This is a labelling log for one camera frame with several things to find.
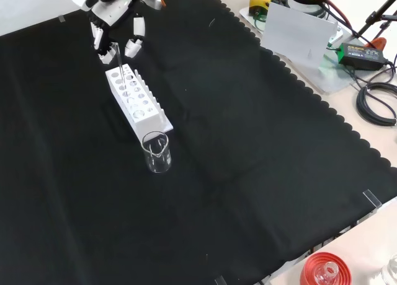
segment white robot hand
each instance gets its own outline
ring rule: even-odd
[[[132,13],[134,3],[139,0],[73,0],[82,10],[87,11],[91,21],[94,48],[100,60],[109,64],[115,56],[115,48],[109,40],[109,32],[121,24]],[[140,0],[154,9],[160,9],[162,0]],[[145,37],[145,20],[142,16],[134,16],[134,36],[125,48],[125,55],[135,57],[142,47]]]

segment yellow device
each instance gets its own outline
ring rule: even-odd
[[[249,0],[249,15],[267,15],[272,0]]]

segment red lid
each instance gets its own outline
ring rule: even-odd
[[[351,285],[352,274],[345,262],[338,256],[327,252],[316,253],[307,259],[300,275],[300,284],[317,285],[314,280],[314,271],[319,265],[325,265],[329,261],[335,262],[339,267],[339,276],[335,285]]]

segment glass bottle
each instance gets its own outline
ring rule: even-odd
[[[330,261],[320,264],[314,270],[314,280],[318,285],[334,285],[337,284],[338,274],[338,265]]]

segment glass beaker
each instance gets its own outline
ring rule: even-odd
[[[145,135],[141,142],[146,164],[150,171],[162,173],[171,167],[168,136],[160,131]]]
[[[397,285],[397,254],[381,269],[382,279],[387,285]]]

